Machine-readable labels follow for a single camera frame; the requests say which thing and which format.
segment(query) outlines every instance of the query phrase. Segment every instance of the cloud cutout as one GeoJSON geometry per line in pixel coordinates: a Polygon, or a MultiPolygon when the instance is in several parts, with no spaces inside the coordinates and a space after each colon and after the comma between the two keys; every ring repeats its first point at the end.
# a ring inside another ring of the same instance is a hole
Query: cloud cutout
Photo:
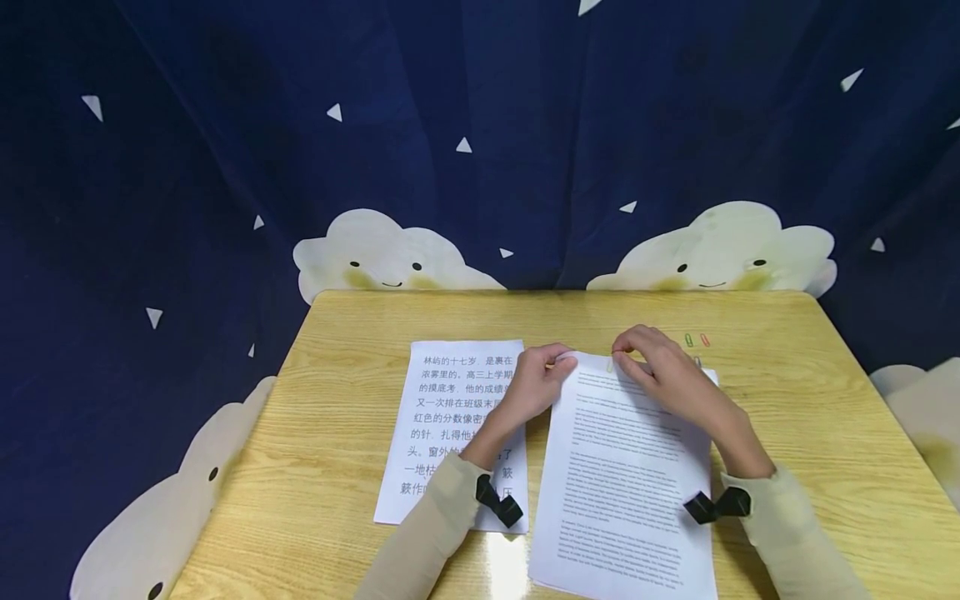
{"type": "Polygon", "coordinates": [[[146,490],[86,548],[70,600],[163,600],[190,557],[229,467],[250,436],[276,377],[218,410],[187,448],[180,470],[146,490]]]}
{"type": "Polygon", "coordinates": [[[836,279],[832,251],[833,236],[823,229],[784,229],[765,204],[729,202],[634,247],[616,273],[587,289],[807,290],[819,297],[836,279]]]}
{"type": "Polygon", "coordinates": [[[300,294],[312,304],[323,290],[502,290],[472,269],[439,233],[402,228],[387,215],[358,208],[330,224],[326,237],[294,247],[300,294]]]}
{"type": "Polygon", "coordinates": [[[960,510],[960,357],[929,372],[888,365],[874,371],[870,381],[960,510]]]}

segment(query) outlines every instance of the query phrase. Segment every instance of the hand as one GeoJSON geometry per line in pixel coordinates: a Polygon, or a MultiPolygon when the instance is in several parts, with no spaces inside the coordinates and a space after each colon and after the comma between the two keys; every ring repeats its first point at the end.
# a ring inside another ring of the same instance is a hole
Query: hand
{"type": "Polygon", "coordinates": [[[556,402],[564,381],[577,368],[576,358],[568,356],[556,362],[557,357],[571,351],[563,344],[524,350],[516,360],[514,379],[503,401],[494,409],[500,413],[497,417],[512,423],[516,429],[556,402]]]}
{"type": "Polygon", "coordinates": [[[460,458],[493,469],[503,445],[525,422],[540,415],[560,397],[564,380],[577,367],[577,359],[557,357],[570,348],[550,344],[524,350],[516,360],[514,379],[500,404],[490,411],[460,458]]]}
{"type": "Polygon", "coordinates": [[[621,333],[613,341],[613,360],[663,408],[706,431],[730,475],[758,479],[776,472],[747,413],[659,329],[636,325],[621,333]],[[647,362],[627,355],[634,350],[647,362]]]}
{"type": "Polygon", "coordinates": [[[743,411],[659,329],[636,325],[613,341],[613,360],[646,394],[674,415],[713,436],[743,411]],[[646,359],[639,363],[628,352],[646,359]]]}

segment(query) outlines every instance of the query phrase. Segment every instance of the forearm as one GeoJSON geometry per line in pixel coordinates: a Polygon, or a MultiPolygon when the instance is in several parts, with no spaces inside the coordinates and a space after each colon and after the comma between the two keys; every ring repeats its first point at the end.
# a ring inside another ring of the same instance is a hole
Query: forearm
{"type": "Polygon", "coordinates": [[[423,498],[380,548],[355,600],[424,600],[430,595],[476,519],[477,478],[490,474],[514,431],[494,409],[461,455],[444,459],[423,498]]]}
{"type": "Polygon", "coordinates": [[[747,413],[731,403],[731,408],[715,423],[709,434],[727,473],[741,479],[773,476],[777,468],[756,436],[747,413]]]}
{"type": "Polygon", "coordinates": [[[782,600],[870,598],[846,559],[821,528],[804,489],[775,466],[746,414],[714,439],[727,473],[725,487],[745,490],[751,513],[743,527],[782,600]]]}

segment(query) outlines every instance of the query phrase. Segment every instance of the person's right hand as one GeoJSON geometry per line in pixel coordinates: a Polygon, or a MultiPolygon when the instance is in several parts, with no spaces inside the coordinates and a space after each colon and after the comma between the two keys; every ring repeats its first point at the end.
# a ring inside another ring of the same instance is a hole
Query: person's right hand
{"type": "Polygon", "coordinates": [[[712,437],[745,413],[713,385],[680,345],[659,329],[636,325],[613,341],[613,360],[646,394],[667,411],[688,420],[712,437]],[[638,351],[640,363],[628,353],[638,351]]]}

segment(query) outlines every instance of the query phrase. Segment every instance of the yellow cloud cheek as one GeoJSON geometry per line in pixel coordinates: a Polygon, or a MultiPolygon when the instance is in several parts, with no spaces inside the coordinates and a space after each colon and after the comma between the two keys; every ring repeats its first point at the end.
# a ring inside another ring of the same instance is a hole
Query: yellow cloud cheek
{"type": "Polygon", "coordinates": [[[652,286],[650,286],[650,289],[658,292],[676,292],[678,290],[685,290],[688,287],[689,282],[686,280],[686,277],[674,275],[654,283],[652,286]]]}
{"type": "Polygon", "coordinates": [[[770,289],[774,284],[774,277],[766,269],[752,269],[743,274],[731,286],[732,290],[757,291],[770,289]]]}
{"type": "Polygon", "coordinates": [[[378,287],[376,282],[367,275],[367,272],[356,267],[344,271],[344,281],[347,282],[349,287],[357,290],[375,290],[378,287]]]}
{"type": "Polygon", "coordinates": [[[914,438],[913,443],[937,481],[945,486],[957,485],[960,477],[960,453],[956,444],[931,434],[919,435],[914,438]]]}
{"type": "Polygon", "coordinates": [[[410,287],[415,290],[442,290],[444,287],[426,275],[410,277],[410,287]]]}

